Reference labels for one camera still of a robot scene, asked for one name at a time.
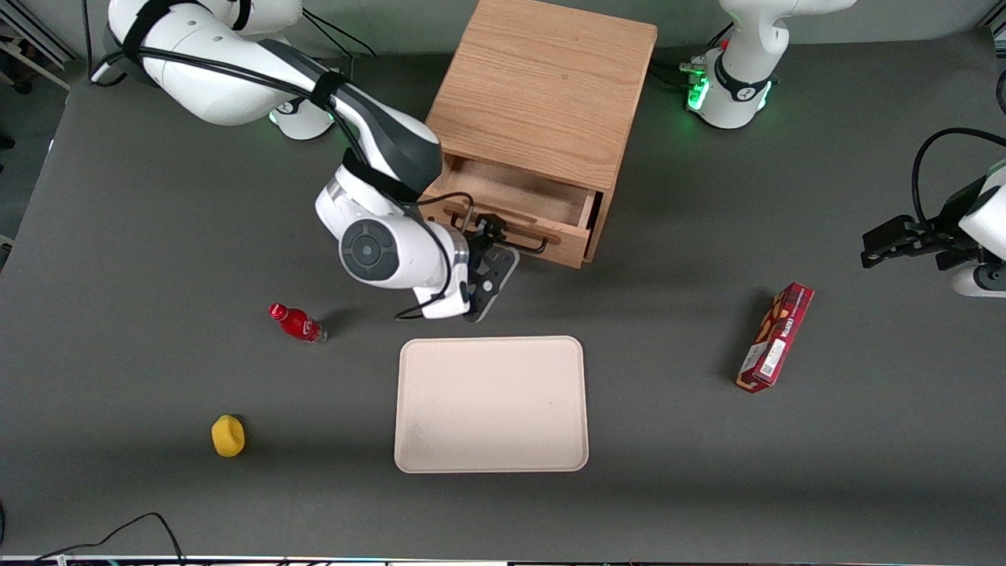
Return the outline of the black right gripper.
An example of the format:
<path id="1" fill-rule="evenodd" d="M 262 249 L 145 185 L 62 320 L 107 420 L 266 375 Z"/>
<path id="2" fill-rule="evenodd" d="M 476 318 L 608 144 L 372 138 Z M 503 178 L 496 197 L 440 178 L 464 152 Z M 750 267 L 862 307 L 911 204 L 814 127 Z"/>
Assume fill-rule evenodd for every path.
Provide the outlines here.
<path id="1" fill-rule="evenodd" d="M 519 252 L 505 246 L 506 228 L 506 221 L 490 219 L 488 215 L 479 215 L 475 222 L 470 235 L 470 245 L 475 251 L 468 261 L 466 284 L 468 311 L 464 320 L 467 322 L 481 322 L 488 315 L 519 265 Z"/>

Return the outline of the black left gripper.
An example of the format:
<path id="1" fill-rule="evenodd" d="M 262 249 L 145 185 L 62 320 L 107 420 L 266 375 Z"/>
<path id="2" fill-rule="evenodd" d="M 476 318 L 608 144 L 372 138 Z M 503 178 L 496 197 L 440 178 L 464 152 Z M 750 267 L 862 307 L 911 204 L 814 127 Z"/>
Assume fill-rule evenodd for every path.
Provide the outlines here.
<path id="1" fill-rule="evenodd" d="M 861 265 L 865 269 L 899 257 L 935 255 L 940 271 L 981 261 L 980 244 L 959 226 L 967 212 L 941 212 L 926 222 L 893 218 L 863 235 Z"/>

